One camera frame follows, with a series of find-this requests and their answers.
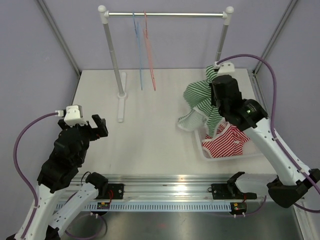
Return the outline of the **blue wire hanger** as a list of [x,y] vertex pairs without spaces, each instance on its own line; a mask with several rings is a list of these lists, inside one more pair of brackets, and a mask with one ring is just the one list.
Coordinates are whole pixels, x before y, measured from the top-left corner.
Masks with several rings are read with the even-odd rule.
[[141,38],[140,38],[140,24],[135,19],[135,12],[132,12],[132,19],[134,25],[134,32],[138,48],[138,62],[139,62],[139,80],[140,80],[140,89],[143,90],[143,76],[142,76],[142,53],[141,53]]

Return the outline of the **green striped tank top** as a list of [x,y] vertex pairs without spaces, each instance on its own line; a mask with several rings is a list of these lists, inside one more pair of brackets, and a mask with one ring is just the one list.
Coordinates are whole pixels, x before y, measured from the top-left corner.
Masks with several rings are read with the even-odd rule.
[[205,79],[190,83],[183,98],[187,102],[190,112],[177,120],[177,126],[182,130],[192,132],[205,127],[209,138],[216,135],[216,130],[223,119],[218,108],[212,105],[212,93],[210,84],[217,76],[213,65],[205,69]]

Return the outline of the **pink wire hanger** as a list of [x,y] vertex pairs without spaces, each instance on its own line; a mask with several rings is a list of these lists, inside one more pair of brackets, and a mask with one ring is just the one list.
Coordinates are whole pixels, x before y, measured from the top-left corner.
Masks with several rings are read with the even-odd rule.
[[149,67],[152,87],[153,87],[153,90],[156,91],[157,86],[156,86],[156,79],[155,79],[155,74],[154,74],[152,46],[151,46],[151,43],[149,40],[148,17],[147,17],[147,13],[145,11],[143,12],[143,16],[144,16],[143,37],[144,37],[145,48],[146,48],[146,53],[147,53],[148,67]]

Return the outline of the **red striped tank top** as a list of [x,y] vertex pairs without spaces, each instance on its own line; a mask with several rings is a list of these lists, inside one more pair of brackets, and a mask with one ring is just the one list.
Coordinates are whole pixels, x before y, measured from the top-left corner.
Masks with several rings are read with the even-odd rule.
[[216,128],[215,135],[207,135],[201,141],[201,147],[212,159],[243,155],[244,145],[250,138],[235,125],[222,121]]

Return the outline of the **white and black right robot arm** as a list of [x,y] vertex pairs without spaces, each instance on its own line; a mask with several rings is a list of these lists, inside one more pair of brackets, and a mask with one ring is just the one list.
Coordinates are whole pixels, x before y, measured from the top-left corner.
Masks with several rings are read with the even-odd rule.
[[220,75],[210,84],[212,103],[227,122],[244,132],[275,170],[277,177],[267,183],[272,200],[283,208],[296,205],[311,187],[318,189],[320,170],[309,168],[276,134],[267,112],[254,99],[243,99],[238,82]]

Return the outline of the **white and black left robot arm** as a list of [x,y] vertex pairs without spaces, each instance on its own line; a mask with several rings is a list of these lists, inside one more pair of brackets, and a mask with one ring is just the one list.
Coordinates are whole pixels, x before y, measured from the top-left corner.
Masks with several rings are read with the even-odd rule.
[[53,151],[41,167],[36,188],[31,187],[34,201],[19,231],[8,237],[10,240],[59,240],[68,226],[95,198],[103,199],[108,194],[108,179],[97,172],[91,173],[73,197],[60,209],[56,206],[70,186],[85,161],[91,141],[108,136],[106,120],[92,115],[96,124],[88,121],[68,124],[58,121],[61,132],[54,142]]

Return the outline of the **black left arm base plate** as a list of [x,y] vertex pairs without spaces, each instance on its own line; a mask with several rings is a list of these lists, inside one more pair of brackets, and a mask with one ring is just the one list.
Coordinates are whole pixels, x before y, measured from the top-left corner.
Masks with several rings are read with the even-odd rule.
[[98,196],[96,200],[122,200],[124,197],[123,183],[108,183],[98,190]]

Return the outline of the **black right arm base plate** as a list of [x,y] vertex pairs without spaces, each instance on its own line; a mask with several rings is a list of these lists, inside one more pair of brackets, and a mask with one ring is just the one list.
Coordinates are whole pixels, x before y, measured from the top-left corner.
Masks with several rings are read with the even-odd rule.
[[256,193],[244,193],[235,184],[213,183],[207,189],[214,200],[256,200]]

